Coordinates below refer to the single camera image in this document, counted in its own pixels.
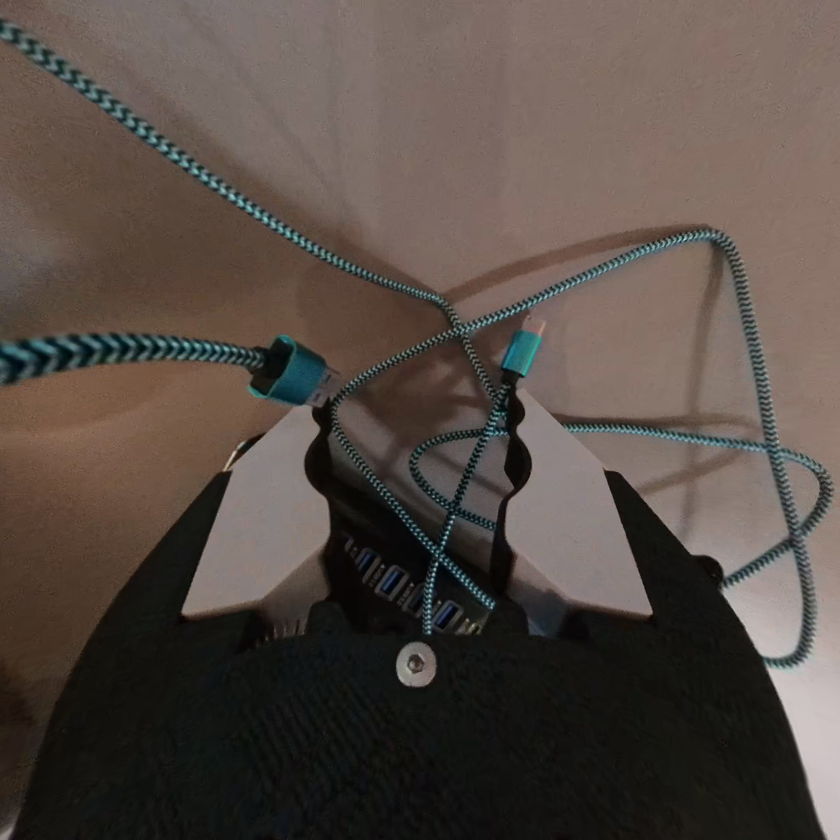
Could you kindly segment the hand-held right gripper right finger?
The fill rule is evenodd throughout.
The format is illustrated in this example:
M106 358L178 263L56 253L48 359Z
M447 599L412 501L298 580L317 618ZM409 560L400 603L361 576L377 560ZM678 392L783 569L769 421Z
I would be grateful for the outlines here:
M573 613L646 621L653 609L601 461L524 389L511 394L493 588L554 636Z

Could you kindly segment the black usb hub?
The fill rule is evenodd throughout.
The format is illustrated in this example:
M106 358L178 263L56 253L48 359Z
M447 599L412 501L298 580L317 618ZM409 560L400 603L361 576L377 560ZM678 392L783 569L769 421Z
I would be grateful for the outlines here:
M330 532L322 552L331 597L351 624L368 634L423 633L427 567L433 556L393 509L329 442L324 489ZM488 575L456 553L452 560L495 602ZM441 564L431 605L435 635L481 634L490 610Z

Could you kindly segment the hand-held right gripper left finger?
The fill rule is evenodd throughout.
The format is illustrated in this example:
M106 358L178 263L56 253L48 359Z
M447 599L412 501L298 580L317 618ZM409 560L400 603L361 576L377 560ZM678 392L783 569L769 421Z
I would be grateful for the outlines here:
M319 431L310 407L292 408L230 464L185 618L252 610L275 634L306 631L312 606L329 594L329 506L304 460Z

